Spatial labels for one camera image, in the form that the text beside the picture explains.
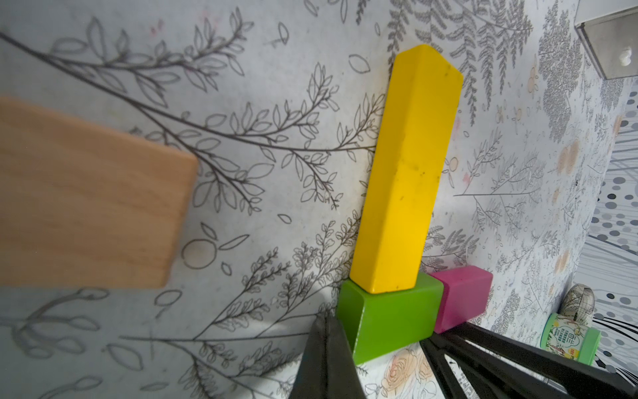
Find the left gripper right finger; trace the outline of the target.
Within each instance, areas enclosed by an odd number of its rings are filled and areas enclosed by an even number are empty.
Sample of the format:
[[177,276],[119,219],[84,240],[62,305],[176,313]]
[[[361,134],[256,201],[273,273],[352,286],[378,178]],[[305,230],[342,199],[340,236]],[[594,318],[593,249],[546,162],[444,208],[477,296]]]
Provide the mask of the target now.
[[342,323],[327,319],[326,398],[365,398]]

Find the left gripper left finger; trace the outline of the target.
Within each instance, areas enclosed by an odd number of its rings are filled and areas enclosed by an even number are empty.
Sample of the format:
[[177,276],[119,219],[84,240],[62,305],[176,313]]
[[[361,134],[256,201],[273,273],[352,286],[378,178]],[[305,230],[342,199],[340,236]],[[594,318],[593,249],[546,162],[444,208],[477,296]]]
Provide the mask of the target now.
[[289,398],[321,399],[327,391],[327,317],[316,319],[307,337]]

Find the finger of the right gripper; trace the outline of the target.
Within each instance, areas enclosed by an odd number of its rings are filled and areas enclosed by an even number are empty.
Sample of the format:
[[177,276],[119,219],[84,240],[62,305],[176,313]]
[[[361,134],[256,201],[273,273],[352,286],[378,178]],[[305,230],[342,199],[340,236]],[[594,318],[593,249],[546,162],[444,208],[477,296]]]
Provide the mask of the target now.
[[636,398],[637,387],[616,374],[587,366],[504,337],[473,324],[461,324],[450,334],[495,352],[516,364],[560,383],[576,398]]
[[472,346],[459,336],[431,336],[420,341],[420,347],[428,360],[440,390],[445,398],[467,398],[460,380],[453,372],[447,357],[462,369],[474,365]]

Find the green building block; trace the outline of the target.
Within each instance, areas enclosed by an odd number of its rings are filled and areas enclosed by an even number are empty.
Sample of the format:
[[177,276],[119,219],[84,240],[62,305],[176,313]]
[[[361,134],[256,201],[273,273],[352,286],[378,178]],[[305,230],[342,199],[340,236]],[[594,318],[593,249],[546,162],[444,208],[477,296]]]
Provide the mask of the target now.
[[444,285],[420,274],[412,289],[369,294],[350,279],[342,284],[337,318],[357,366],[432,335]]

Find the magenta building block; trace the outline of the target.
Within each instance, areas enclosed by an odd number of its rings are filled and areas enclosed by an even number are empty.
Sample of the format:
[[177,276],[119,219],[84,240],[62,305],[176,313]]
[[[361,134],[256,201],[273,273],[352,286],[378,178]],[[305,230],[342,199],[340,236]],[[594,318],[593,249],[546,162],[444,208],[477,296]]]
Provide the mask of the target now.
[[473,265],[433,273],[444,286],[435,324],[437,334],[444,333],[480,316],[487,308],[493,274]]

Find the yellow building block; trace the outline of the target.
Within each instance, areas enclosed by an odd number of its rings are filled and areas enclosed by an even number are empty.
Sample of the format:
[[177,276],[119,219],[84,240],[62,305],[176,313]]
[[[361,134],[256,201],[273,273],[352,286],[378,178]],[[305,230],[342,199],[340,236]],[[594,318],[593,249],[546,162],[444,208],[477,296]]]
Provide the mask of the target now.
[[463,80],[427,44],[395,59],[350,271],[370,294],[415,287]]

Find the natural wood building block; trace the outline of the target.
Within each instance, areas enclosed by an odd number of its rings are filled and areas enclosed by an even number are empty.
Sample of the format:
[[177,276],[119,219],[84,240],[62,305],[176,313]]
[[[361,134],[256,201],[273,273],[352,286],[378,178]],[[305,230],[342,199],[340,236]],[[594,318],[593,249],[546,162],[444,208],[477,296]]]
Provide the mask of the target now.
[[159,289],[198,163],[187,151],[1,100],[1,284]]

